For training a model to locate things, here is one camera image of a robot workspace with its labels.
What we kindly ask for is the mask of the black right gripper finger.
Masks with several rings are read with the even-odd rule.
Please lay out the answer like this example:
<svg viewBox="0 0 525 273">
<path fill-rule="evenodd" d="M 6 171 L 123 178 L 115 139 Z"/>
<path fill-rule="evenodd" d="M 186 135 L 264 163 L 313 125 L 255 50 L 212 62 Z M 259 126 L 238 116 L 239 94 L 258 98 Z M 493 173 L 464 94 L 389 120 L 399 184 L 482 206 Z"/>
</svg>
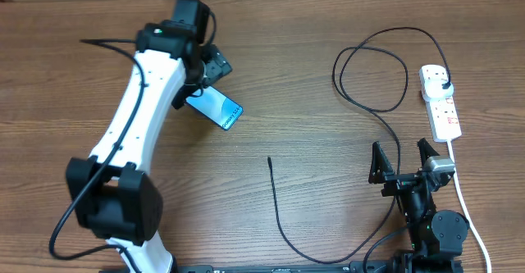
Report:
<svg viewBox="0 0 525 273">
<path fill-rule="evenodd" d="M 434 161 L 435 157 L 440 156 L 440 154 L 427 142 L 425 138 L 421 138 L 417 142 L 417 146 L 419 149 L 422 167 L 429 167 Z"/>
<path fill-rule="evenodd" d="M 383 184 L 393 178 L 395 172 L 378 141 L 372 144 L 372 161 L 368 176 L 369 184 Z"/>
</svg>

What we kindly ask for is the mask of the blue-screen smartphone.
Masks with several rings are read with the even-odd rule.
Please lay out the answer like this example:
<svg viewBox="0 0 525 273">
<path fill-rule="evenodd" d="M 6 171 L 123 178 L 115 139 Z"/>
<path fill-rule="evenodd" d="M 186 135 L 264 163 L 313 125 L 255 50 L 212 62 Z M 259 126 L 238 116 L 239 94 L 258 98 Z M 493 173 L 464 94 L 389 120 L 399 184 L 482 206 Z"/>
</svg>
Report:
<svg viewBox="0 0 525 273">
<path fill-rule="evenodd" d="M 197 97 L 187 97 L 186 104 L 206 116 L 223 130 L 229 130 L 240 118 L 244 109 L 212 86 Z"/>
</svg>

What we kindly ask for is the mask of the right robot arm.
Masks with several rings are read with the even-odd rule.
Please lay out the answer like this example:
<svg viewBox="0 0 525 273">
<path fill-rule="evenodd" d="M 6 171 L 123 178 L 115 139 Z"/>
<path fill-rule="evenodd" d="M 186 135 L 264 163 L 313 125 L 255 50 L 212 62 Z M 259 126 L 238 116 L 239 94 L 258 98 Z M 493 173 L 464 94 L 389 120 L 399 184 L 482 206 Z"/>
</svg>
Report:
<svg viewBox="0 0 525 273">
<path fill-rule="evenodd" d="M 406 225 L 378 240 L 367 251 L 364 272 L 461 272 L 455 258 L 463 252 L 470 223 L 466 216 L 436 209 L 432 194 L 445 187 L 455 174 L 451 158 L 439 155 L 425 140 L 418 141 L 422 167 L 415 173 L 397 175 L 380 144 L 372 144 L 372 163 L 368 182 L 382 184 L 381 195 L 399 201 Z M 412 248 L 398 250 L 386 261 L 371 261 L 373 250 L 385 241 L 408 232 Z"/>
</svg>

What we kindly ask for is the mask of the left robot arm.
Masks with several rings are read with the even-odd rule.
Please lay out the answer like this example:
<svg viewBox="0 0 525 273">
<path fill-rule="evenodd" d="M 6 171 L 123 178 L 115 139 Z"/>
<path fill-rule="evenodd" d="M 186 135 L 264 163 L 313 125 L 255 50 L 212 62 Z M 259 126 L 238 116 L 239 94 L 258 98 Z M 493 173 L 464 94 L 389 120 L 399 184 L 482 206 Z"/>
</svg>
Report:
<svg viewBox="0 0 525 273">
<path fill-rule="evenodd" d="M 200 0 L 176 0 L 170 19 L 133 39 L 133 70 L 106 133 L 66 168 L 68 216 L 118 251 L 128 272 L 174 272 L 159 225 L 163 199 L 150 179 L 155 145 L 170 109 L 192 107 L 224 130 L 243 108 L 215 88 L 231 64 L 214 44 L 217 20 Z"/>
</svg>

